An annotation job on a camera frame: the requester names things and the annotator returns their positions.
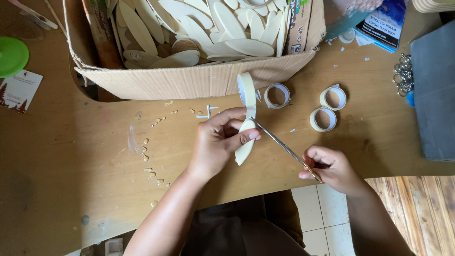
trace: white tile floor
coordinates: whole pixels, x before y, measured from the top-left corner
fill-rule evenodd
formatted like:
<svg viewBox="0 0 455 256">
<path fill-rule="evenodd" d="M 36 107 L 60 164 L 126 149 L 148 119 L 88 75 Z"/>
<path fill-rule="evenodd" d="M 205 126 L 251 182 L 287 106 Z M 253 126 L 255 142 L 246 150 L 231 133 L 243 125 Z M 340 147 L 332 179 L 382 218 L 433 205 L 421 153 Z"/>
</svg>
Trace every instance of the white tile floor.
<svg viewBox="0 0 455 256">
<path fill-rule="evenodd" d="M 305 250 L 317 256 L 355 256 L 346 196 L 327 184 L 292 189 Z"/>
</svg>

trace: person's left hand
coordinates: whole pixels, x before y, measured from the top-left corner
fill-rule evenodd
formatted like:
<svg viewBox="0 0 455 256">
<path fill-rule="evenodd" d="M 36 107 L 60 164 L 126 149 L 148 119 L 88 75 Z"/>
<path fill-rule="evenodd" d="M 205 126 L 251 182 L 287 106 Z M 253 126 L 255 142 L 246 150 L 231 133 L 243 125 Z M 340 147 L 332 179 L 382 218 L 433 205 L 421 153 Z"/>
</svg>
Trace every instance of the person's left hand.
<svg viewBox="0 0 455 256">
<path fill-rule="evenodd" d="M 238 133 L 246 107 L 229 108 L 199 123 L 187 172 L 195 179 L 209 181 L 226 165 L 232 153 L 248 141 L 261 138 L 257 129 Z"/>
</svg>

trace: scissors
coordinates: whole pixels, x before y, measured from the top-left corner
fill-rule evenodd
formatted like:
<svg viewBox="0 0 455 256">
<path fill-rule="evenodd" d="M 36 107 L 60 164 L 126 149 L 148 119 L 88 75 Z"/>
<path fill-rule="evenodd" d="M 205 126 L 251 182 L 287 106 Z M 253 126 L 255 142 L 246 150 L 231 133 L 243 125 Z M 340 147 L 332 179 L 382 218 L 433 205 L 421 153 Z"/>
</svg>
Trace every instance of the scissors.
<svg viewBox="0 0 455 256">
<path fill-rule="evenodd" d="M 307 169 L 308 171 L 311 173 L 311 175 L 314 177 L 315 180 L 317 180 L 318 182 L 322 183 L 322 179 L 321 177 L 313 172 L 311 170 L 311 168 L 308 166 L 308 164 L 301 158 L 299 157 L 296 153 L 294 153 L 294 151 L 292 151 L 288 146 L 286 146 L 286 144 L 284 144 L 281 140 L 279 140 L 275 135 L 273 135 L 271 132 L 269 132 L 264 126 L 262 126 L 256 119 L 254 119 L 253 117 L 250 117 L 251 120 L 253 120 L 262 130 L 265 131 L 265 133 L 267 133 L 270 137 L 272 137 L 272 139 L 278 143 L 278 145 L 280 145 L 282 148 L 284 148 L 284 150 L 286 150 L 289 154 L 291 154 L 295 159 L 297 159 L 297 161 L 299 161 L 301 164 L 303 164 Z"/>
</svg>

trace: fingernail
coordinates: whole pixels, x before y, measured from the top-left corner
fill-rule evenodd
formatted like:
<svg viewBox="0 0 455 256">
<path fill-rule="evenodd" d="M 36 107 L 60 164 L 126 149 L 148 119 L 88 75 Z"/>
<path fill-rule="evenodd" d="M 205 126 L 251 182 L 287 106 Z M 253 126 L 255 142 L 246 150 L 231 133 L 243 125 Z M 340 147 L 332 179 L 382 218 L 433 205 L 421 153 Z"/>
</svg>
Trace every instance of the fingernail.
<svg viewBox="0 0 455 256">
<path fill-rule="evenodd" d="M 255 131 L 255 132 L 250 133 L 250 139 L 254 139 L 254 138 L 256 138 L 257 136 L 259 136 L 259 132 L 258 132 L 258 131 Z"/>
<path fill-rule="evenodd" d="M 299 174 L 298 177 L 301 179 L 308 179 L 310 177 L 310 174 Z"/>
</svg>

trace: hand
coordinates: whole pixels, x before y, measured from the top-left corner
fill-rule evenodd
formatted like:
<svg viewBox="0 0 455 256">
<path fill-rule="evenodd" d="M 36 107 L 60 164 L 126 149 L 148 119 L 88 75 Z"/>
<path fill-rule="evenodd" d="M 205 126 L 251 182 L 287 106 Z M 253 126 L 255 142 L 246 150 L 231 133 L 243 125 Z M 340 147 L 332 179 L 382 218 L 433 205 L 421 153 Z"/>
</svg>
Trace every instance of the hand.
<svg viewBox="0 0 455 256">
<path fill-rule="evenodd" d="M 340 193 L 359 197 L 365 189 L 369 189 L 368 183 L 352 168 L 341 151 L 313 145 L 305 151 L 303 159 L 323 182 Z M 298 176 L 301 179 L 314 179 L 306 168 Z"/>
<path fill-rule="evenodd" d="M 199 123 L 193 156 L 187 168 L 190 176 L 209 181 L 224 168 L 236 149 L 252 139 L 261 138 L 257 129 L 238 133 L 243 121 L 235 118 L 246 113 L 246 107 L 229 108 Z"/>
</svg>

